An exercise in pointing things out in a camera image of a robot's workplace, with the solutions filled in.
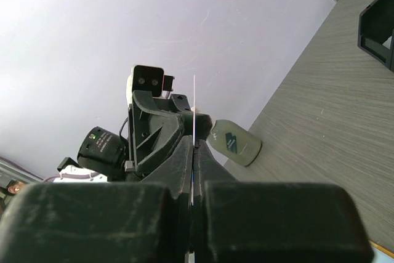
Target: cable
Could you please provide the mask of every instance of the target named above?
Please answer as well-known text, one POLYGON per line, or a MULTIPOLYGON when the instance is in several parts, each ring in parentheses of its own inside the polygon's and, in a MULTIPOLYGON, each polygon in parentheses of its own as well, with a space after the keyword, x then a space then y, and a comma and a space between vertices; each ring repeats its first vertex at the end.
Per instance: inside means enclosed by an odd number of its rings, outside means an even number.
POLYGON ((124 143, 126 144, 126 146, 129 145, 129 143, 128 143, 127 139, 125 139, 125 138, 122 136, 122 132, 123 132, 124 126, 126 125, 126 123, 128 122, 128 120, 129 120, 129 118, 127 117, 127 118, 124 120, 124 122, 123 122, 123 124, 122 124, 122 126, 121 126, 121 129, 119 130, 119 136, 120 136, 122 142, 124 142, 124 143))
POLYGON ((93 172, 92 174, 89 175, 74 175, 74 174, 59 174, 59 176, 52 176, 45 178, 42 182, 49 182, 52 179, 57 179, 57 178, 67 178, 67 179, 75 179, 75 180, 86 180, 86 179, 91 179, 94 177, 97 177, 100 175, 98 172, 93 172))

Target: white wire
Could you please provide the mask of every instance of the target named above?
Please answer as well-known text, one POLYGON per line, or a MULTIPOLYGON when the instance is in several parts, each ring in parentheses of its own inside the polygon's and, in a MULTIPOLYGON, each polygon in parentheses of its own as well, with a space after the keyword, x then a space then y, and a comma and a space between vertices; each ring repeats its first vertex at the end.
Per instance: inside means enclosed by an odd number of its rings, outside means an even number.
POLYGON ((196 145, 196 75, 193 75, 193 146, 196 145))

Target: white wall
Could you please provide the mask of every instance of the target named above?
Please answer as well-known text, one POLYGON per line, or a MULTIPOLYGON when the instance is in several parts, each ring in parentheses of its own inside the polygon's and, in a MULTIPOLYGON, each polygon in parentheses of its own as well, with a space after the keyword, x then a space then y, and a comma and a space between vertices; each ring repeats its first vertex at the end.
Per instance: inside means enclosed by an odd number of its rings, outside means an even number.
POLYGON ((379 251, 378 249, 374 248, 375 258, 372 263, 393 263, 394 259, 390 258, 385 253, 379 251))
POLYGON ((249 128, 332 0, 0 0, 0 155, 48 176, 94 126, 117 132, 135 63, 249 128))

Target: white object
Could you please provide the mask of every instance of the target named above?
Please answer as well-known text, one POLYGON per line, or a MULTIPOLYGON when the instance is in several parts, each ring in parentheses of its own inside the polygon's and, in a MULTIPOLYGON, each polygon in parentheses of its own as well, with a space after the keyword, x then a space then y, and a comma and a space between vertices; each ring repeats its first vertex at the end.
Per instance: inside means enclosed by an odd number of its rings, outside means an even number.
POLYGON ((195 106, 193 106, 193 107, 191 108, 191 110, 192 110, 192 112, 200 113, 200 110, 199 110, 197 107, 195 107, 195 106))
MULTIPOLYGON (((193 75, 193 107, 196 106, 196 75, 193 75)), ((196 145, 196 109, 193 109, 193 146, 196 145)))
POLYGON ((107 176, 97 174, 95 171, 84 168, 77 168, 69 165, 59 172, 59 178, 54 179, 53 183, 105 183, 108 182, 107 176), (78 179, 81 176, 88 176, 86 179, 78 179))
POLYGON ((213 149, 242 166, 249 166, 262 147, 259 138, 225 119, 215 121, 207 142, 213 149))
POLYGON ((127 84, 126 84, 126 100, 127 100, 127 106, 133 103, 133 93, 132 93, 132 87, 133 87, 133 69, 131 69, 131 74, 127 78, 127 84))
POLYGON ((390 36, 384 43, 383 46, 385 46, 386 48, 390 49, 390 47, 392 46, 392 36, 390 36))

